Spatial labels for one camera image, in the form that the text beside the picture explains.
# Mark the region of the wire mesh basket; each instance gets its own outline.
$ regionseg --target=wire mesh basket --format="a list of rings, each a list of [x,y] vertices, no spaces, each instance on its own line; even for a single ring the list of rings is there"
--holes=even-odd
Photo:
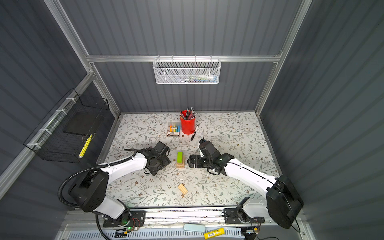
[[[45,129],[31,134],[24,145],[47,161],[79,163],[106,118],[109,105],[104,98],[76,95]]]
[[[162,61],[153,60],[158,84],[217,84],[221,62],[217,61]]]

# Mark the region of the yellow highlighter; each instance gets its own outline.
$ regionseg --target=yellow highlighter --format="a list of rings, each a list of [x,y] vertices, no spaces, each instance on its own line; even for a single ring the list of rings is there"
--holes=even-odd
[[[83,149],[81,150],[81,152],[79,154],[79,158],[84,157],[85,151],[87,151],[87,148],[89,146],[89,143],[91,142],[91,139],[92,139],[92,134],[89,136],[87,141],[85,141],[84,147],[83,147]]]
[[[224,229],[219,228],[219,229],[204,233],[204,238],[209,239],[211,237],[216,237],[216,236],[223,235],[223,234],[225,234]]]

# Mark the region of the green block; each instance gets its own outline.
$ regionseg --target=green block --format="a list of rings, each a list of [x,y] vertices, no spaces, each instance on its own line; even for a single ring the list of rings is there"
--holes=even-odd
[[[183,152],[177,153],[177,163],[183,163]]]

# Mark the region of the red pencil holder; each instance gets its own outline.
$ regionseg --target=red pencil holder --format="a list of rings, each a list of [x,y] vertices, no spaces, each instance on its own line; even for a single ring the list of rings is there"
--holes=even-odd
[[[187,111],[184,110],[181,113],[185,116],[187,114]],[[181,131],[187,135],[194,133],[195,132],[195,120],[196,120],[196,118],[191,119],[191,120],[184,120],[182,117],[180,117]]]

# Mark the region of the light blue eraser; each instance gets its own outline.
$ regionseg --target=light blue eraser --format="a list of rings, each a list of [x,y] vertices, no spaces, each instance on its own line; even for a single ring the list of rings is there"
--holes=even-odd
[[[205,232],[205,226],[199,224],[186,223],[184,224],[184,231]]]

